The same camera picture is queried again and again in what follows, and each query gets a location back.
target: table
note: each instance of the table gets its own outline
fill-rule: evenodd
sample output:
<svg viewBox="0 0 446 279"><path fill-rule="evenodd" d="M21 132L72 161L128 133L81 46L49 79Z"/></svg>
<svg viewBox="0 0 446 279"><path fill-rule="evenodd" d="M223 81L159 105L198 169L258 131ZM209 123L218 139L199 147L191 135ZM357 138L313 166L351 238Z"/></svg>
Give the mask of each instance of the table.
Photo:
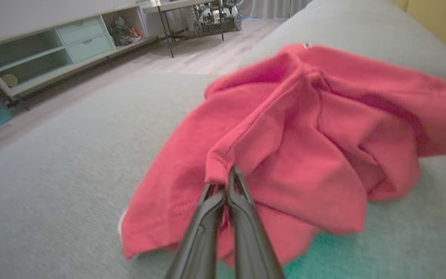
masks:
<svg viewBox="0 0 446 279"><path fill-rule="evenodd" d="M165 31L166 41L168 42L168 47L170 48L170 53L172 54L172 57L174 58L173 50L172 50L172 42L175 42L176 39L191 39L191 38L198 38L198 37L210 36L210 35L215 35L215 34L221 33L221 39L223 41L225 40L225 37L223 36L223 31L224 31L223 28L220 28L220 30L214 30L211 32L203 32L203 33L183 32L181 34L173 33L170 28L170 23L168 21L168 18L166 17L167 11L182 9L182 8L186 8L186 7L193 7L195 5L206 4L206 3L210 3L210 2L214 2L214 0L178 0L178 1L166 2L166 3L161 3L160 0L152 0L152 1L150 1L150 4L148 4L146 7L143 7L143 11L146 14L158 13L160 15L161 23L163 25L163 30ZM221 5L219 8L219 11L220 11L220 16L221 16L221 14L223 12L223 10L221 9ZM196 20L198 21L199 13L195 9L194 9L194 13L196 13Z"/></svg>

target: white wall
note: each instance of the white wall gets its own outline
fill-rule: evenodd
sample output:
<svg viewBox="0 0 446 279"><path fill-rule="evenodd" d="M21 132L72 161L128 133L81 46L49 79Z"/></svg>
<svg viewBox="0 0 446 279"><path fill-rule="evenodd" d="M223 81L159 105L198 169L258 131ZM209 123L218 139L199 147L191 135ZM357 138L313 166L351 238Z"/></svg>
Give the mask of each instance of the white wall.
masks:
<svg viewBox="0 0 446 279"><path fill-rule="evenodd" d="M0 0L0 38L135 5L135 0Z"/></svg>

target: crumpled red garment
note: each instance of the crumpled red garment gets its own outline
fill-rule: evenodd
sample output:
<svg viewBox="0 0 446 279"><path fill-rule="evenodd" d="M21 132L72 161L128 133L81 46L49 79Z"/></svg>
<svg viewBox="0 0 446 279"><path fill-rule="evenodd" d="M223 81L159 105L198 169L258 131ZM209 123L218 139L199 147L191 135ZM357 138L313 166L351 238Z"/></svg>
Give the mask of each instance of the crumpled red garment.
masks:
<svg viewBox="0 0 446 279"><path fill-rule="evenodd" d="M129 258L177 245L205 184L227 184L234 164L286 263L320 231L362 231L368 200L403 197L418 157L446 155L443 80L323 46L287 46L218 79L205 98L130 202ZM233 246L225 219L218 257L230 265Z"/></svg>

